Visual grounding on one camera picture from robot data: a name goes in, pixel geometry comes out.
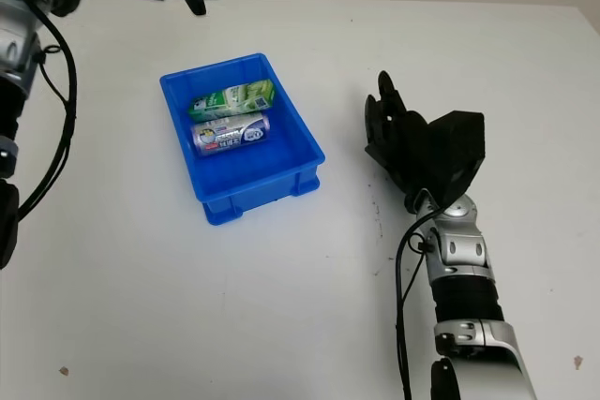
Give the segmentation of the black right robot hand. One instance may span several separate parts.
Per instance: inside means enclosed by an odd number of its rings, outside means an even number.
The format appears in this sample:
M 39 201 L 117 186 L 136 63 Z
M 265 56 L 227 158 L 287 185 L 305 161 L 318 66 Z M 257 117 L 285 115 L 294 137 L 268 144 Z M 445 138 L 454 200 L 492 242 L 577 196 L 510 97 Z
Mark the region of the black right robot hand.
M 424 185 L 426 165 L 420 160 L 425 119 L 410 111 L 387 71 L 378 75 L 379 98 L 365 102 L 365 151 L 404 194 L 404 206 L 417 214 L 428 190 Z

